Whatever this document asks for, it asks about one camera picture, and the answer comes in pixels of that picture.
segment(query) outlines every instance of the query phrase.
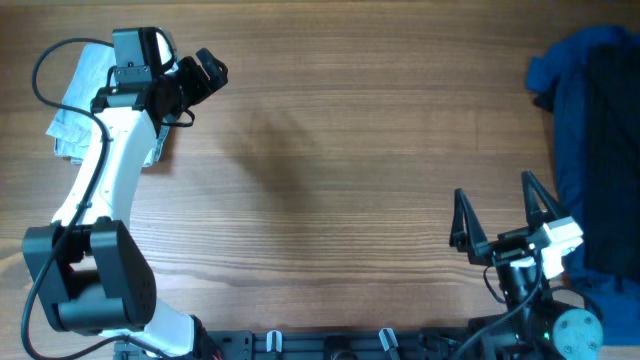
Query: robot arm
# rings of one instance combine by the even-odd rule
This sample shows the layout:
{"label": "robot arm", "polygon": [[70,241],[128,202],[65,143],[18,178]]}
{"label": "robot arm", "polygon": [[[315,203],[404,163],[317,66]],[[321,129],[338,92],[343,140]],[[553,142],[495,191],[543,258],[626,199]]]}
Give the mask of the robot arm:
{"label": "robot arm", "polygon": [[[224,64],[208,50],[179,62],[170,34],[157,28],[113,32],[113,87],[101,88],[92,113],[108,128],[109,146],[98,181],[71,232],[72,244],[49,268],[39,296],[57,331],[115,337],[126,335],[163,356],[201,358],[213,343],[197,318],[181,314],[156,297],[153,272],[129,234],[129,216],[143,162],[163,124],[227,83]],[[92,138],[73,188],[52,225],[30,228],[23,253],[35,279],[88,188],[102,150],[94,123]],[[70,266],[92,255],[96,269]]]}

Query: wooden table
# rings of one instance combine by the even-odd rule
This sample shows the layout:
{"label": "wooden table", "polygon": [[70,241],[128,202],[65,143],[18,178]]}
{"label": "wooden table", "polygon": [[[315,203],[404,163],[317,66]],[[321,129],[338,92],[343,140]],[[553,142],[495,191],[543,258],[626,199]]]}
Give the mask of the wooden table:
{"label": "wooden table", "polygon": [[[503,311],[448,246],[453,191],[493,238],[524,224],[521,171],[553,188],[552,118],[524,88],[529,59],[585,26],[638,31],[637,5],[573,3],[0,8],[0,357],[26,356],[24,231],[49,223],[78,171],[53,155],[55,110],[30,87],[49,45],[154,25],[182,56],[207,47],[229,66],[229,85],[140,178],[131,232],[164,300],[210,330],[415,329]],[[62,97],[80,51],[47,60],[46,96]],[[54,334],[35,309],[43,353],[96,340]]]}

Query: black cable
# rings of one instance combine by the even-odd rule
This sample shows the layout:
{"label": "black cable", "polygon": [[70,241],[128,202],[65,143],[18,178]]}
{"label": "black cable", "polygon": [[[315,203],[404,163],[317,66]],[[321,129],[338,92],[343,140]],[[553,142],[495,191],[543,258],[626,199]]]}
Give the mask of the black cable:
{"label": "black cable", "polygon": [[491,284],[489,284],[489,279],[487,279],[487,270],[489,270],[490,268],[491,266],[487,266],[482,272],[482,278],[484,279],[484,284],[487,285],[487,289],[489,290],[493,298],[496,299],[497,302],[499,302],[500,304],[506,304],[507,302],[504,301],[504,299],[502,299],[500,296],[498,296],[496,291],[493,290],[493,287],[491,287]]}
{"label": "black cable", "polygon": [[551,291],[552,293],[553,293],[553,292],[556,292],[556,291],[558,291],[558,290],[566,290],[566,291],[570,291],[570,292],[572,292],[572,293],[574,293],[574,294],[576,294],[576,295],[580,296],[580,297],[584,300],[584,302],[585,302],[585,304],[586,304],[587,306],[591,306],[591,308],[593,308],[593,312],[595,313],[595,315],[596,315],[596,317],[598,318],[598,320],[600,320],[600,322],[603,322],[603,321],[604,321],[604,315],[602,314],[602,309],[601,309],[601,308],[600,308],[600,306],[599,306],[599,305],[598,305],[598,304],[597,304],[597,303],[596,303],[596,302],[591,298],[591,296],[589,296],[589,295],[587,295],[587,294],[583,293],[583,292],[582,292],[582,291],[580,291],[580,290],[572,289],[572,288],[570,288],[570,287],[568,287],[568,286],[564,286],[564,285],[554,286],[554,287],[552,287],[552,288],[550,288],[550,289],[549,289],[549,291]]}
{"label": "black cable", "polygon": [[476,341],[478,341],[484,334],[492,331],[493,329],[495,329],[496,327],[500,326],[501,324],[503,324],[507,320],[511,319],[515,314],[517,314],[520,310],[524,309],[524,307],[527,306],[529,301],[531,301],[533,299],[533,297],[538,293],[538,290],[540,290],[540,283],[542,282],[542,265],[541,265],[542,262],[539,262],[539,261],[536,260],[536,264],[537,264],[537,271],[536,271],[536,279],[534,281],[535,285],[534,285],[533,289],[531,290],[531,293],[529,293],[529,296],[527,296],[524,299],[524,301],[522,301],[522,303],[520,303],[520,305],[516,306],[515,308],[513,308],[513,310],[511,310],[508,313],[504,314],[500,319],[494,321],[490,325],[487,325],[487,326],[483,327],[482,329],[478,330],[475,334],[471,335],[471,337],[468,338],[464,342],[464,344],[460,345],[458,350],[451,357],[451,360],[462,359],[462,356],[464,355],[464,353],[469,351],[471,346],[473,346],[473,344]]}
{"label": "black cable", "polygon": [[102,169],[104,168],[104,163],[107,157],[107,153],[109,150],[109,131],[107,130],[106,126],[104,125],[104,123],[102,121],[100,121],[100,119],[98,119],[98,117],[96,117],[94,114],[73,107],[73,106],[69,106],[69,105],[64,105],[64,104],[60,104],[60,103],[56,103],[53,102],[51,100],[46,99],[44,96],[42,96],[42,94],[40,94],[40,90],[38,90],[38,83],[37,83],[37,76],[38,76],[38,70],[40,69],[40,65],[42,65],[42,62],[44,61],[44,59],[51,54],[54,50],[56,50],[57,48],[64,46],[66,44],[71,44],[71,43],[78,43],[78,42],[89,42],[89,43],[95,43],[95,44],[100,44],[100,45],[105,45],[105,46],[110,46],[113,47],[113,44],[108,43],[106,41],[102,41],[102,40],[96,40],[96,39],[90,39],[90,38],[73,38],[73,39],[67,39],[67,40],[63,40],[60,41],[59,43],[51,46],[50,48],[48,48],[47,50],[44,51],[44,53],[42,53],[42,55],[40,55],[40,58],[38,58],[38,61],[36,61],[35,66],[33,67],[33,73],[31,74],[31,87],[33,89],[33,93],[36,95],[36,97],[38,98],[38,100],[42,101],[44,104],[52,106],[54,108],[57,109],[62,109],[62,110],[67,110],[67,111],[72,111],[78,114],[82,114],[87,116],[88,118],[90,118],[91,120],[93,120],[96,125],[98,126],[98,128],[100,128],[100,139],[102,142],[102,146],[100,149],[100,155],[98,157],[98,161],[96,163],[96,167],[93,170],[93,174],[91,175],[91,178],[89,180],[89,183],[87,184],[87,188],[84,192],[84,194],[82,195],[82,199],[80,200],[80,203],[77,206],[77,210],[76,213],[73,215],[73,217],[71,218],[71,220],[69,221],[69,224],[67,225],[67,227],[64,229],[62,235],[60,236],[60,238],[58,239],[58,241],[56,242],[56,244],[53,247],[53,250],[51,251],[51,255],[49,255],[49,258],[47,259],[47,261],[45,262],[45,264],[42,266],[42,269],[40,269],[40,272],[38,272],[38,275],[36,276],[34,282],[33,282],[33,286],[31,287],[31,290],[29,291],[29,295],[27,296],[27,300],[25,302],[24,305],[24,311],[22,313],[22,325],[20,328],[20,336],[22,338],[22,346],[24,347],[25,351],[27,352],[27,354],[29,354],[29,356],[31,356],[34,359],[37,360],[73,360],[73,359],[77,359],[79,357],[82,357],[84,355],[87,355],[109,343],[112,343],[114,341],[118,341],[118,340],[123,340],[123,341],[127,341],[131,344],[134,344],[144,350],[150,351],[152,353],[161,355],[163,358],[166,357],[165,354],[163,354],[161,351],[159,351],[158,349],[152,349],[148,346],[146,346],[145,344],[132,339],[128,336],[125,335],[121,335],[121,336],[115,336],[115,337],[111,337],[105,340],[102,340],[84,350],[78,351],[74,354],[71,355],[67,355],[67,356],[63,356],[63,357],[46,357],[46,356],[42,356],[40,355],[34,348],[33,345],[31,344],[31,339],[29,337],[29,321],[31,320],[31,311],[33,310],[33,304],[35,302],[36,299],[36,295],[38,294],[38,291],[40,290],[40,287],[42,286],[42,282],[44,281],[45,275],[47,274],[47,271],[49,271],[49,268],[51,267],[51,264],[53,263],[53,261],[58,257],[58,255],[60,254],[60,252],[65,249],[67,242],[69,241],[70,237],[69,235],[71,234],[71,231],[73,231],[73,228],[75,227],[75,225],[78,223],[78,221],[80,220],[80,217],[82,216],[82,214],[84,213],[84,211],[89,207],[89,199],[91,199],[91,194],[93,193],[93,191],[95,190],[96,184],[98,182],[98,179],[100,178],[100,173],[102,172]]}

